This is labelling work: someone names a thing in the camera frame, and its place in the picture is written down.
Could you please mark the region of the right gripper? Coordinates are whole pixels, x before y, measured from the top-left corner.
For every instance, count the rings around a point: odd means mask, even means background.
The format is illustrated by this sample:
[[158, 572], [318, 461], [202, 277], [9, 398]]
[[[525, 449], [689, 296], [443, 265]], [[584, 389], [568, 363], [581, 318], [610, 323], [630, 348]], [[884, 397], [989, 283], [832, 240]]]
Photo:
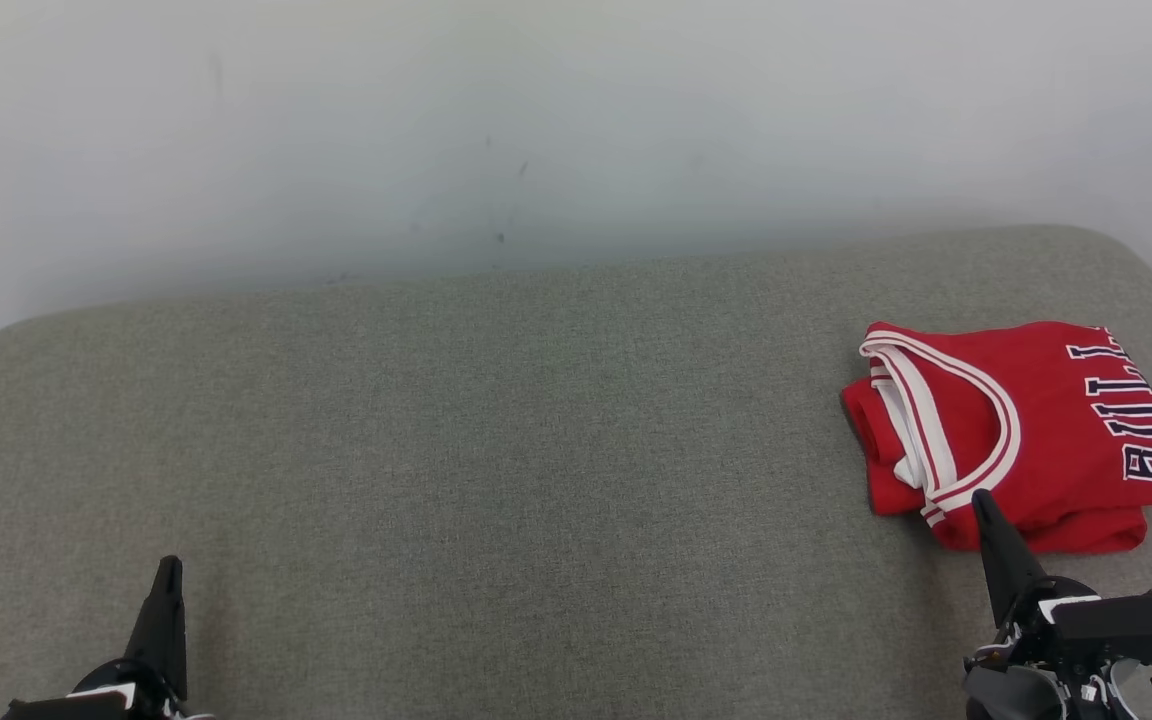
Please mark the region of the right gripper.
[[993, 620], [1018, 642], [1016, 661], [1152, 664], [1152, 591], [1105, 598], [1075, 579], [1046, 577], [987, 488], [975, 488], [972, 509]]

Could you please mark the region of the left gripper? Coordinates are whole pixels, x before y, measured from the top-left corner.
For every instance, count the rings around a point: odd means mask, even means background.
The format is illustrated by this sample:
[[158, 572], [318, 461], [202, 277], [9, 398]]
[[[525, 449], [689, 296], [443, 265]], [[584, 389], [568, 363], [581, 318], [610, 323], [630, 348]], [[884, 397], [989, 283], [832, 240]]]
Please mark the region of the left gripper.
[[13, 700], [5, 719], [206, 719], [188, 698], [183, 562], [165, 556], [142, 602], [126, 660], [96, 667], [63, 697]]

